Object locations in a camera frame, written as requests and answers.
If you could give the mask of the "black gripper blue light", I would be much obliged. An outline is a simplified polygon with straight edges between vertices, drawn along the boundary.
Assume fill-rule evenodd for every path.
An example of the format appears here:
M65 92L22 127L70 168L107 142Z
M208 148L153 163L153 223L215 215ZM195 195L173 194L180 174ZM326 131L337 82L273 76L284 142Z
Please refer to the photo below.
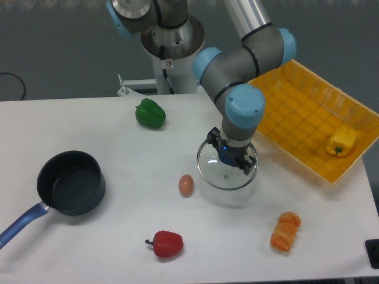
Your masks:
M256 158L252 156L245 157L250 142L234 140L230 137L223 138L220 136L220 130L217 127L213 127L208 132L206 143L214 149L218 149L218 157L222 163L236 166L245 175L249 175L256 165Z

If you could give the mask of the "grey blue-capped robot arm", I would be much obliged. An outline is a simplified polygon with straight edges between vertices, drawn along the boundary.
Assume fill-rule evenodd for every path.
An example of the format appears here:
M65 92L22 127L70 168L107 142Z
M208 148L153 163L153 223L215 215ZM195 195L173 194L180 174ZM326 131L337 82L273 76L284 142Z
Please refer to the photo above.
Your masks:
M229 54L204 48L204 28L188 13L186 1L107 1L106 7L120 34L140 34L159 94L204 88L223 117L206 142L222 163L248 175L258 162L248 148L266 105L249 82L291 61L297 45L287 29L275 28L262 1L224 4L241 42Z

